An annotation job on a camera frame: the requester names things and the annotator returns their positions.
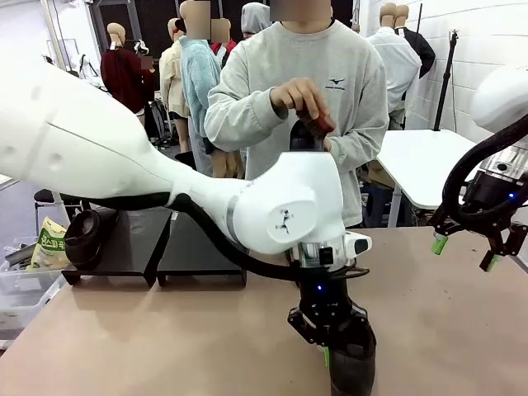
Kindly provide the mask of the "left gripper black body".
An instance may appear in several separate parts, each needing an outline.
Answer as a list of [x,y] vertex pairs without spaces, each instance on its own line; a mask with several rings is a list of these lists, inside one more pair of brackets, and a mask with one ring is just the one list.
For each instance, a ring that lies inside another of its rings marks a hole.
[[348,327],[354,317],[347,289],[348,270],[327,277],[305,278],[298,282],[299,308],[315,327]]

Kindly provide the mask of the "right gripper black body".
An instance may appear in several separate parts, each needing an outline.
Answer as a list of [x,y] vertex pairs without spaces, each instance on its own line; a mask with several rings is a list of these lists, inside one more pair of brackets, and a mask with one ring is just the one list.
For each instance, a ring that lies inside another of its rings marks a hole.
[[[518,201],[517,196],[526,185],[527,177],[515,180],[477,171],[464,195],[464,212],[478,214],[490,211],[504,202]],[[515,213],[516,209],[506,214],[492,214],[485,219],[469,222],[465,227],[474,232],[503,231],[511,225]]]

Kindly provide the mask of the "person's right hand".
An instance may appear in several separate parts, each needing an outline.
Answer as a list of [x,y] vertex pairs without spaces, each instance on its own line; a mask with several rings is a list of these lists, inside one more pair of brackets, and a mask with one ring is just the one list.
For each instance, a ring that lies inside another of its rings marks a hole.
[[306,110],[312,120],[325,116],[326,103],[314,82],[309,78],[292,78],[270,91],[271,105],[275,111]]

